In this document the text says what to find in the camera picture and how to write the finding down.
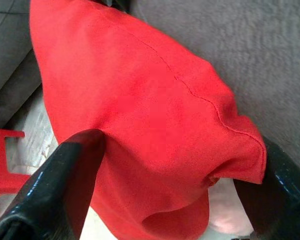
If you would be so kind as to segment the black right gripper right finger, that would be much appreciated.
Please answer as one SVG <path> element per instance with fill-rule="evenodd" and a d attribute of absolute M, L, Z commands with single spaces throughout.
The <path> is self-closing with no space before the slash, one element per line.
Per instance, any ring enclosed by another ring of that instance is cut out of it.
<path fill-rule="evenodd" d="M 267 160 L 262 184 L 235 180 L 253 227 L 251 240 L 300 240 L 300 168 L 274 142 L 264 138 Z"/>

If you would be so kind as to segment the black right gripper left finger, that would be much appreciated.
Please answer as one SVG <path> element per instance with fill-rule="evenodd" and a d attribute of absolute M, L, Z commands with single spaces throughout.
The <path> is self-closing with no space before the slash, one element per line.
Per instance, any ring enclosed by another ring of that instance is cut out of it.
<path fill-rule="evenodd" d="M 0 240 L 78 240 L 104 154 L 98 129 L 61 143 L 0 217 Z"/>

